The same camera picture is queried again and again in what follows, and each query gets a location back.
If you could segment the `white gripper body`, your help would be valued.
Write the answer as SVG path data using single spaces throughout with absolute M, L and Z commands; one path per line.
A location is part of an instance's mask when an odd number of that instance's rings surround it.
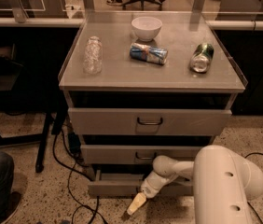
M 177 175 L 161 176 L 155 171 L 152 171 L 143 181 L 140 192 L 143 193 L 147 199 L 152 199 L 164 186 L 172 183 L 176 178 Z

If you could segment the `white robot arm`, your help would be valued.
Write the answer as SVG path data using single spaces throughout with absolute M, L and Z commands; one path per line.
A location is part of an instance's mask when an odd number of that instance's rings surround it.
M 196 224 L 252 224 L 248 202 L 263 193 L 263 172 L 253 162 L 217 145 L 203 147 L 194 161 L 156 157 L 153 171 L 127 214 L 135 213 L 178 177 L 191 181 Z

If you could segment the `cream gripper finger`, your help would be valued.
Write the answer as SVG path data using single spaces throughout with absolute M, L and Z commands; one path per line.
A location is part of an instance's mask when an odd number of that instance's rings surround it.
M 137 193 L 127 209 L 127 214 L 130 216 L 133 215 L 141 206 L 145 204 L 145 202 L 145 194 L 143 192 Z

